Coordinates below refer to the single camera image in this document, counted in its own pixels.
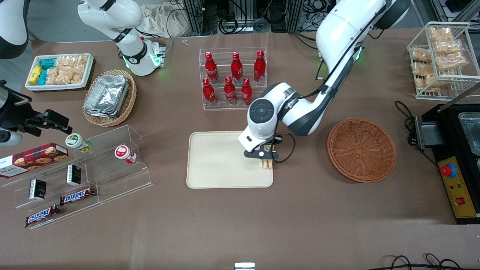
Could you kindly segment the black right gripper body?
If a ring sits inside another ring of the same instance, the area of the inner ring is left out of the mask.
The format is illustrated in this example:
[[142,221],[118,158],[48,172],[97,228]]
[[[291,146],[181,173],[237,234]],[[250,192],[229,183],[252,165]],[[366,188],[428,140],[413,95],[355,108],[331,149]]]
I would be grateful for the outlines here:
[[28,133],[35,137],[41,136],[41,129],[36,123],[31,125],[30,121],[41,120],[39,112],[34,111],[30,102],[31,98],[26,96],[4,97],[4,129],[9,132]]

